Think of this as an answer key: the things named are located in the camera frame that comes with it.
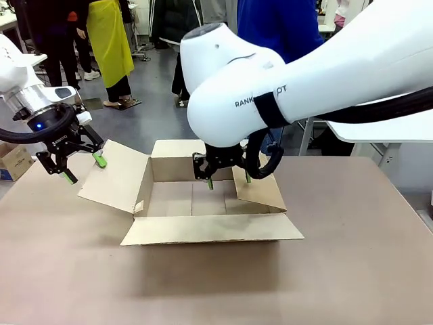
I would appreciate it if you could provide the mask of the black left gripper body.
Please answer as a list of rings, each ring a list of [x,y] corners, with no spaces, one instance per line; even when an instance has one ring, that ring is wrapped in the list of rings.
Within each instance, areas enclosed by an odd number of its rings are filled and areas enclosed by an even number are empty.
[[[36,115],[27,122],[34,132],[42,131],[59,123],[68,108],[74,109],[72,122],[63,130],[51,135],[48,140],[43,141],[47,149],[54,153],[56,150],[64,150],[66,156],[75,152],[87,152],[83,150],[83,142],[88,140],[79,135],[79,127],[89,125],[92,118],[90,112],[83,104],[56,104],[48,107],[46,111]]]

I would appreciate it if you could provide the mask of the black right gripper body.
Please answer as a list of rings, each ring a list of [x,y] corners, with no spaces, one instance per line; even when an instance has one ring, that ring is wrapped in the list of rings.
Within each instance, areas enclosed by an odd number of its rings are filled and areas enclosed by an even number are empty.
[[[205,144],[207,167],[218,170],[237,166],[245,168],[244,149],[240,144],[231,147],[219,148]]]

